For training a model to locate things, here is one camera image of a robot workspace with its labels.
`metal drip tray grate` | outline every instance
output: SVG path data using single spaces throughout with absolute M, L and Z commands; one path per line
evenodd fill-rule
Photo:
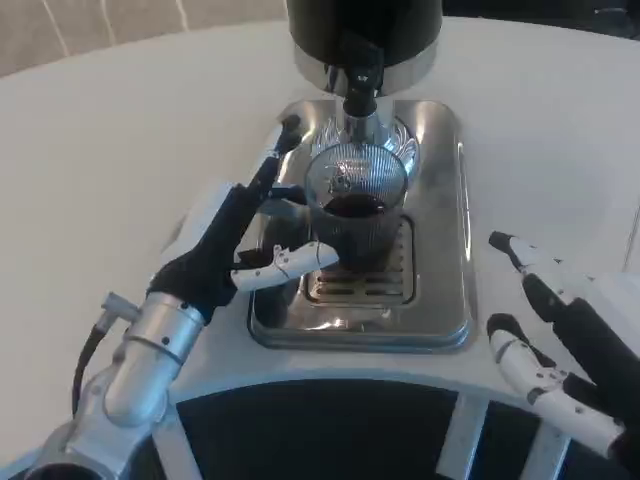
M 396 243 L 384 268 L 365 274 L 339 266 L 307 275 L 307 298 L 316 305 L 387 307 L 408 303 L 414 296 L 413 230 L 404 217 Z

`black floor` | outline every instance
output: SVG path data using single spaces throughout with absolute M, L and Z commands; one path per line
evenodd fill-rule
M 429 479 L 455 399 L 410 384 L 316 380 L 198 398 L 179 412 L 205 480 Z M 491 404 L 471 478 L 517 479 L 538 425 Z M 151 442 L 136 455 L 131 478 L 165 479 Z M 575 442 L 560 478 L 631 480 Z
M 640 0 L 444 0 L 443 10 L 640 39 Z

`black rubber fingertip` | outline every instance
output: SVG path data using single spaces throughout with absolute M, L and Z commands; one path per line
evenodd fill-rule
M 502 232 L 493 232 L 491 235 L 489 235 L 489 245 L 502 253 L 506 253 L 509 256 L 509 259 L 511 260 L 513 266 L 519 269 L 520 267 L 522 267 L 522 263 L 511 248 L 512 238 L 513 235 L 507 235 L 506 233 Z
M 298 205 L 307 204 L 307 195 L 300 185 L 273 187 L 269 193 L 269 198 L 272 200 L 288 200 Z
M 523 342 L 529 343 L 518 321 L 513 315 L 509 315 L 508 313 L 495 313 L 491 315 L 491 318 L 487 322 L 487 334 L 489 338 L 493 336 L 496 330 L 504 330 Z
M 511 245 L 509 245 L 509 241 L 512 238 L 513 235 L 507 235 L 506 233 L 495 231 L 489 236 L 489 245 L 496 250 L 509 253 L 511 252 Z
M 282 133 L 275 146 L 275 150 L 280 155 L 284 155 L 300 145 L 302 141 L 298 131 L 300 123 L 301 120 L 298 115 L 289 115 L 282 120 Z

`white robotic finger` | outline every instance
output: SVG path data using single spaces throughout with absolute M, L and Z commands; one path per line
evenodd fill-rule
M 610 456 L 611 444 L 624 428 L 567 395 L 562 388 L 566 372 L 542 367 L 531 347 L 508 331 L 495 331 L 490 343 L 503 377 L 536 414 L 596 453 Z
M 281 285 L 337 261 L 336 251 L 320 242 L 309 242 L 293 252 L 276 245 L 271 265 L 253 270 L 234 270 L 231 280 L 238 291 L 251 292 Z

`black cable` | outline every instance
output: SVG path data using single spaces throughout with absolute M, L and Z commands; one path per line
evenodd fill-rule
M 76 365 L 76 371 L 73 375 L 73 386 L 71 387 L 71 412 L 75 417 L 76 412 L 78 411 L 78 404 L 80 403 L 80 393 L 82 392 L 82 377 L 84 376 L 84 371 L 89 365 L 89 361 L 91 357 L 98 348 L 98 345 L 105 337 L 106 332 L 98 329 L 95 325 L 91 329 L 91 333 L 89 337 L 84 342 L 84 346 L 82 347 L 82 351 L 80 352 L 80 356 L 78 357 L 78 364 Z

